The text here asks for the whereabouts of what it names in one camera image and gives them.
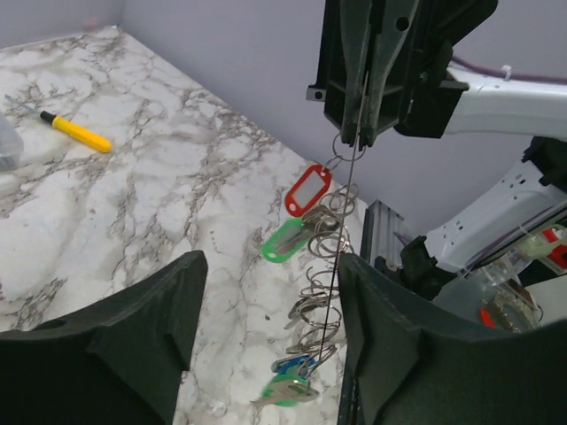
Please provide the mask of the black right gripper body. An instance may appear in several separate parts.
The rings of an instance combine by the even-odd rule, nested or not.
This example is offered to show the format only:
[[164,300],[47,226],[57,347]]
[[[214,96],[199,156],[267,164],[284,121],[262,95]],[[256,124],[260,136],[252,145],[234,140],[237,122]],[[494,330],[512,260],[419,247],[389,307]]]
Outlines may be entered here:
[[[307,99],[324,104],[323,113],[341,135],[345,108],[346,69],[340,34],[340,2],[325,4],[322,40],[315,83],[307,88]],[[369,80],[369,41],[364,70],[363,98]],[[400,119],[395,128],[413,137],[441,137],[455,107],[468,89],[449,72],[453,47],[479,27],[496,10],[495,1],[417,1],[416,15],[397,67],[405,64],[407,74],[400,105]]]

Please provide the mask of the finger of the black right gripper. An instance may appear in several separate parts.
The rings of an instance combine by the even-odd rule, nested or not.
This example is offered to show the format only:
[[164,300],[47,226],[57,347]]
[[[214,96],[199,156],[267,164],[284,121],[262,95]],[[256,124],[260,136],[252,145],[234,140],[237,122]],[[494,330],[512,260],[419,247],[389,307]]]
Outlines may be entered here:
[[369,41],[370,1],[340,2],[340,34],[346,69],[342,142],[353,147],[363,98],[364,70]]
[[361,122],[361,145],[371,146],[377,136],[400,119],[407,66],[395,65],[413,23],[417,1],[374,1],[370,18],[369,80]]

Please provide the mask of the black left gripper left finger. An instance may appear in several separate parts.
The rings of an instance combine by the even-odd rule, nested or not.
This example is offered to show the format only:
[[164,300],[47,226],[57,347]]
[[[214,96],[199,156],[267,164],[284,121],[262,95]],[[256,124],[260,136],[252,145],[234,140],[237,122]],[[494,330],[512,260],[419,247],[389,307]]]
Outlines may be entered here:
[[81,310],[3,332],[2,423],[171,423],[207,270],[190,251]]

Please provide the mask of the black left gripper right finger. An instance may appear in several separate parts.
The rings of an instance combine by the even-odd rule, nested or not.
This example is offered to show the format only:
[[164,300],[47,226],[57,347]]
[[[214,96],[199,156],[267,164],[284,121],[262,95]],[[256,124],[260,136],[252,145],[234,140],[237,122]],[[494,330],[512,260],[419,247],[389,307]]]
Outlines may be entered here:
[[565,423],[565,321],[524,333],[488,328],[354,254],[339,259],[338,287],[368,424]]

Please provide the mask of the blue key tag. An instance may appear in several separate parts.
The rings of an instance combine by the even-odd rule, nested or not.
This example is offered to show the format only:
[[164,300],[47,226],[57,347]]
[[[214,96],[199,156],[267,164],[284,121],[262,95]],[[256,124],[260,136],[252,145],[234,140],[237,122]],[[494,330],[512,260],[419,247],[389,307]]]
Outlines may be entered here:
[[277,375],[298,375],[306,378],[315,364],[316,360],[311,355],[294,355],[273,362],[271,371]]

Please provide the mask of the green tagged key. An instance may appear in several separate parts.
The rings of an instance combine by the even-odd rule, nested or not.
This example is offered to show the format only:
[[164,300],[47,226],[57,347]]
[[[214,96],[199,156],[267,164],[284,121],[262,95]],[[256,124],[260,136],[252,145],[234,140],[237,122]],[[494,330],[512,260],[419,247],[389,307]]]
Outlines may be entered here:
[[299,375],[276,375],[256,398],[252,405],[293,407],[314,401],[320,393],[310,382]]

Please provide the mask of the red key tag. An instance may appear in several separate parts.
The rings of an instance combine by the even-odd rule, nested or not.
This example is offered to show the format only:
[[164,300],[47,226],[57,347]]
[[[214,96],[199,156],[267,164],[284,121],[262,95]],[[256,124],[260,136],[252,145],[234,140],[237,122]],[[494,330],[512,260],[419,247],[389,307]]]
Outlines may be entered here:
[[311,165],[285,195],[287,213],[295,218],[303,216],[329,190],[330,183],[329,168],[320,164]]

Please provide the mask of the green key tag with key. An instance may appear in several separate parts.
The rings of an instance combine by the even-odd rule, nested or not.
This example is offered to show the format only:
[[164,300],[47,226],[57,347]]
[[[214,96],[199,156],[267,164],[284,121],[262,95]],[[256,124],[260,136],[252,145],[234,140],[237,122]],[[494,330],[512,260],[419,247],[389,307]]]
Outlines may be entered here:
[[312,236],[301,218],[288,219],[261,248],[264,259],[281,264],[299,251]]

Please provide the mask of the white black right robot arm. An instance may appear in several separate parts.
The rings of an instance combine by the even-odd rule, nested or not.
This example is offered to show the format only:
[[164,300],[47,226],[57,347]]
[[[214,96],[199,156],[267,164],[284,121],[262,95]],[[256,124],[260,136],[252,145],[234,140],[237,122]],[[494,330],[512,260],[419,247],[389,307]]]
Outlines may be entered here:
[[[511,130],[480,130],[439,139],[387,133],[353,166],[338,171],[354,181],[365,198],[403,209],[426,229],[425,246],[440,269],[457,272],[478,266],[511,241],[521,225],[548,213],[555,189],[541,183],[542,172],[524,157],[538,118],[566,121],[564,88],[553,102],[527,109],[546,94],[543,79],[566,75],[566,4],[563,1],[502,1],[495,13],[459,42],[470,64],[459,72],[472,77],[458,107],[461,121],[507,121]],[[515,118],[510,107],[524,114]]]

